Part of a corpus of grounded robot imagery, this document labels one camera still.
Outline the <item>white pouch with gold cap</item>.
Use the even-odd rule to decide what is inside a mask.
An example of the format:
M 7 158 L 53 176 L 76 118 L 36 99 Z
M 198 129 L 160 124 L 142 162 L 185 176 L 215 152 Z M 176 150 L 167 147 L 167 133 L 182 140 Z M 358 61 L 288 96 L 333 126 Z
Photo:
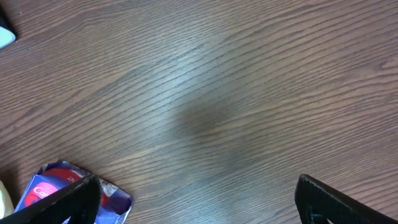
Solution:
M 11 197 L 3 182 L 0 181 L 0 219 L 3 219 L 13 213 L 14 206 Z

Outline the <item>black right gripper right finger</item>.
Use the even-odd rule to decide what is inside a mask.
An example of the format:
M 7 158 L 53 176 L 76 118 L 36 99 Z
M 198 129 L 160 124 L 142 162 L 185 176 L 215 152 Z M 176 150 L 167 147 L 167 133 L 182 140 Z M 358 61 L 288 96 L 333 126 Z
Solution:
M 307 174 L 298 179 L 295 204 L 303 224 L 397 224 L 397 220 Z

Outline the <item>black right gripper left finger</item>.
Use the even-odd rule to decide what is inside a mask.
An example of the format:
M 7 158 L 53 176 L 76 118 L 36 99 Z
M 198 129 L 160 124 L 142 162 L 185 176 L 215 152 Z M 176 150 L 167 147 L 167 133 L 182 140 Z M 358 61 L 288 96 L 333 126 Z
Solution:
M 99 177 L 90 174 L 3 218 L 1 224 L 94 224 L 101 197 Z

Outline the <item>red purple snack packet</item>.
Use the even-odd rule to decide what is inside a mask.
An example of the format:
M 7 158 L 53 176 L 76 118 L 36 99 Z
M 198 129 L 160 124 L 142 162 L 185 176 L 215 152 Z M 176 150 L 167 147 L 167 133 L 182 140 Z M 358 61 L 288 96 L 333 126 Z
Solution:
M 32 176 L 15 211 L 36 203 L 88 174 L 88 171 L 67 161 L 43 165 Z M 133 197 L 106 180 L 99 179 L 99 182 L 102 197 L 95 224 L 123 224 L 131 211 Z

